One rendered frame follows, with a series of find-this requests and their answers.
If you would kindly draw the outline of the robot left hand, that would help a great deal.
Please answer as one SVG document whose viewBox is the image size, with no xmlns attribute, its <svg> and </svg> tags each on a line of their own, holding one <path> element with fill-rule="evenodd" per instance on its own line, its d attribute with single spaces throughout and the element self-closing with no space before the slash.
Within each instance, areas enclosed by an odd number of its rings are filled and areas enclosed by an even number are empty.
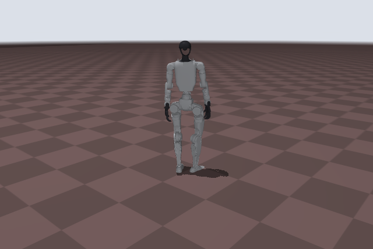
<svg viewBox="0 0 373 249">
<path fill-rule="evenodd" d="M 168 119 L 168 117 L 169 117 L 169 115 L 168 115 L 169 103 L 166 103 L 166 106 L 164 108 L 165 108 L 166 119 L 167 119 L 167 121 L 171 122 L 171 120 Z"/>
</svg>

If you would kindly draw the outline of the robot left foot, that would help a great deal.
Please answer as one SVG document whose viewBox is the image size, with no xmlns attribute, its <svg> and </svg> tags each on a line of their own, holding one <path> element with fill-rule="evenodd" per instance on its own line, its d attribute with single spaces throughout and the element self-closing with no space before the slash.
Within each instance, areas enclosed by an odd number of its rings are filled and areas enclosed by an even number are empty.
<svg viewBox="0 0 373 249">
<path fill-rule="evenodd" d="M 180 164 L 179 164 L 179 165 L 177 166 L 177 168 L 176 168 L 176 172 L 177 172 L 177 173 L 181 173 L 183 168 L 184 168 L 184 165 L 181 164 L 181 166 L 180 166 Z"/>
</svg>

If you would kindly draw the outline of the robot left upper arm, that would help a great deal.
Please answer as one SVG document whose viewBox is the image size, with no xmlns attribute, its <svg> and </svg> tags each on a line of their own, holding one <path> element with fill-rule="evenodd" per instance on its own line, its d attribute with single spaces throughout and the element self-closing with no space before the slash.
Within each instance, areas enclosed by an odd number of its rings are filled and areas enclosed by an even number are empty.
<svg viewBox="0 0 373 249">
<path fill-rule="evenodd" d="M 167 73 L 166 73 L 166 79 L 167 79 L 167 89 L 173 88 L 173 70 L 174 70 L 175 62 L 169 63 L 167 65 Z"/>
</svg>

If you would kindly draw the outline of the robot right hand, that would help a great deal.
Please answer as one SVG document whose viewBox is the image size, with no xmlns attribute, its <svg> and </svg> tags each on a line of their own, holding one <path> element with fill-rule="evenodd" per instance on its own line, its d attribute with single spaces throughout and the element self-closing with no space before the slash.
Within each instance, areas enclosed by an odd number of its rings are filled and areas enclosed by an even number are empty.
<svg viewBox="0 0 373 249">
<path fill-rule="evenodd" d="M 203 113 L 205 113 L 205 116 L 204 116 L 204 119 L 209 119 L 210 118 L 210 101 L 207 102 L 207 105 L 205 105 L 205 110 L 203 111 Z M 205 118 L 206 117 L 206 118 Z"/>
</svg>

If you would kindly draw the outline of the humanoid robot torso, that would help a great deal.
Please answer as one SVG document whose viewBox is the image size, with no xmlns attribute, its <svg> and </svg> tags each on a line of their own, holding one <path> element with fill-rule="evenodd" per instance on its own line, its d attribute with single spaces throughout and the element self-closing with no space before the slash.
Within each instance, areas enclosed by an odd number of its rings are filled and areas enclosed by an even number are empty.
<svg viewBox="0 0 373 249">
<path fill-rule="evenodd" d="M 190 59 L 191 60 L 191 59 Z M 196 84 L 196 64 L 195 60 L 189 62 L 181 62 L 177 60 L 174 65 L 175 81 L 180 92 L 183 92 L 179 99 L 179 110 L 192 111 L 193 91 Z"/>
</svg>

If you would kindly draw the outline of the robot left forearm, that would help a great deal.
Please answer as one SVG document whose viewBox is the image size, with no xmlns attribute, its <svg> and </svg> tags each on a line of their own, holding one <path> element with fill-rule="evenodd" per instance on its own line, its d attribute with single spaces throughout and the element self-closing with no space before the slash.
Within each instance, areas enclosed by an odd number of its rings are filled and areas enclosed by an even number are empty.
<svg viewBox="0 0 373 249">
<path fill-rule="evenodd" d="M 165 83 L 165 97 L 164 97 L 164 105 L 166 106 L 166 103 L 169 103 L 170 106 L 170 101 L 171 101 L 171 90 L 167 89 L 167 82 Z"/>
</svg>

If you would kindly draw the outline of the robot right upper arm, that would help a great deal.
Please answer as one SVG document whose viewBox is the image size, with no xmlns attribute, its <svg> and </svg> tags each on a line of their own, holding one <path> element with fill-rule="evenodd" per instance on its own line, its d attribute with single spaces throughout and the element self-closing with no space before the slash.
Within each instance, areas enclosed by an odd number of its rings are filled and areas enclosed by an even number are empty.
<svg viewBox="0 0 373 249">
<path fill-rule="evenodd" d="M 205 71 L 205 65 L 202 62 L 195 62 L 196 68 L 199 70 L 199 77 L 200 77 L 200 87 L 205 88 L 206 87 L 206 71 Z"/>
</svg>

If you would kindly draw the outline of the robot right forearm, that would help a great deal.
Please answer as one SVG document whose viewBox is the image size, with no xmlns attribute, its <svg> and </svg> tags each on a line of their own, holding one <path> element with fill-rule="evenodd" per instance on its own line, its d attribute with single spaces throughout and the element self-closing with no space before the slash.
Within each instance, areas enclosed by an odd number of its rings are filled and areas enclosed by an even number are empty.
<svg viewBox="0 0 373 249">
<path fill-rule="evenodd" d="M 210 101 L 209 88 L 208 88 L 207 81 L 206 81 L 206 87 L 202 89 L 202 92 L 203 92 L 204 104 L 207 105 L 207 102 Z"/>
</svg>

